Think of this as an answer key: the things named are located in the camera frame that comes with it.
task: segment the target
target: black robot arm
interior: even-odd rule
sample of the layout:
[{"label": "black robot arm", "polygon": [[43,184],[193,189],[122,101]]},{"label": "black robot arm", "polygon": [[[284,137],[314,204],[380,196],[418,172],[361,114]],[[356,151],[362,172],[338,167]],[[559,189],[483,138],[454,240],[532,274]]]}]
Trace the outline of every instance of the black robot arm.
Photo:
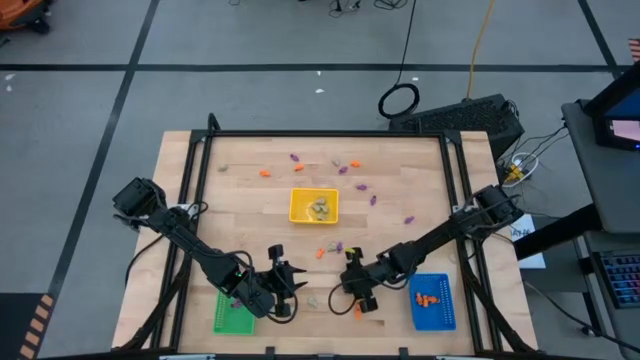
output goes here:
[{"label": "black robot arm", "polygon": [[[164,191],[153,181],[135,178],[113,201],[120,212],[116,218],[136,230],[146,226],[164,235],[200,264],[213,286],[224,295],[240,300],[256,317],[268,316],[274,306],[277,317],[291,315],[289,304],[284,300],[293,297],[294,291],[306,283],[293,281],[293,274],[304,270],[280,261],[282,245],[269,248],[272,269],[255,272],[248,253],[225,253],[202,242],[194,234],[194,223],[188,212],[180,207],[167,208]],[[238,254],[246,255],[249,263]]]}]

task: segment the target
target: green tray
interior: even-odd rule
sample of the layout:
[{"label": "green tray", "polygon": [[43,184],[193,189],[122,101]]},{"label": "green tray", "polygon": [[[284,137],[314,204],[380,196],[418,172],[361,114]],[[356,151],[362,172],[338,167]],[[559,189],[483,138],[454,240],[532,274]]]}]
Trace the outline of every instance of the green tray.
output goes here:
[{"label": "green tray", "polygon": [[234,299],[218,294],[213,332],[221,335],[253,335],[256,318],[246,307],[232,308]]}]

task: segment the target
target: yellow cable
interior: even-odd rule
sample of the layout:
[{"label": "yellow cable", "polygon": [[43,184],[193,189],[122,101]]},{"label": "yellow cable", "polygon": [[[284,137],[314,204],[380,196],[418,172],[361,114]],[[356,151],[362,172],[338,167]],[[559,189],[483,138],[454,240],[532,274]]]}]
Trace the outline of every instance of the yellow cable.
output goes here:
[{"label": "yellow cable", "polygon": [[480,45],[480,39],[482,39],[482,35],[484,35],[484,30],[487,28],[487,24],[489,23],[489,15],[491,15],[491,10],[493,10],[493,4],[495,2],[496,0],[491,0],[489,3],[489,9],[487,9],[487,14],[484,16],[484,23],[482,24],[482,28],[478,34],[478,40],[476,40],[476,45],[473,47],[473,55],[471,55],[471,69],[469,69],[469,85],[467,86],[467,99],[471,98],[471,88],[473,87],[473,67],[476,64],[476,52]]}]

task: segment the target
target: gray floor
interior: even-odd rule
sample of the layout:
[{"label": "gray floor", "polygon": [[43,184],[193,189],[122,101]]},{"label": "gray floor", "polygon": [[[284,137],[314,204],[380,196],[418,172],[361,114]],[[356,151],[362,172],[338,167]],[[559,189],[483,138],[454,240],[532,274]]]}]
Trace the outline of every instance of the gray floor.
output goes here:
[{"label": "gray floor", "polygon": [[[47,18],[51,34],[10,34],[12,42],[0,49],[0,69],[2,64],[127,64],[150,3],[60,0]],[[420,1],[407,62],[468,64],[488,3]],[[589,5],[616,62],[631,64],[626,46],[628,38],[640,37],[638,2],[589,0]],[[329,0],[241,0],[239,6],[161,0],[140,63],[399,62],[410,6],[386,12],[363,1],[359,12],[339,19],[329,17],[328,10]],[[606,65],[576,0],[497,0],[478,63]],[[478,72],[473,96],[502,93],[514,100],[525,137],[539,136],[560,127],[561,104],[591,97],[612,80],[606,72],[549,69]],[[0,71],[0,166],[5,169],[0,200],[11,209],[0,222],[6,244],[0,252],[0,292],[47,291],[124,75],[27,70]],[[15,76],[6,80],[9,74]],[[420,88],[419,110],[426,110],[460,101],[467,75],[405,72],[403,80]],[[152,175],[164,131],[201,128],[210,111],[225,129],[385,129],[377,101],[396,76],[386,71],[318,75],[312,67],[136,72],[40,355],[109,349],[135,245],[135,234],[111,218],[110,199],[132,177]],[[398,96],[390,106],[401,109],[406,101]],[[530,182],[513,190],[524,194],[521,206],[564,215],[591,201],[568,138],[550,148],[541,163]],[[556,296],[586,318],[580,298]],[[615,346],[577,333],[543,299],[528,298],[542,349],[619,357]]]}]

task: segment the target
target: gray object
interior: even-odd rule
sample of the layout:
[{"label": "gray object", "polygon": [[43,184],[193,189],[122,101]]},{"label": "gray object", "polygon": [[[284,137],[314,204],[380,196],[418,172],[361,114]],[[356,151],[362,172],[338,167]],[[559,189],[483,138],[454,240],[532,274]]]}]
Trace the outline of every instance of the gray object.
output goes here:
[{"label": "gray object", "polygon": [[562,105],[562,114],[604,230],[640,233],[640,154],[596,144],[591,118],[580,104]]}]

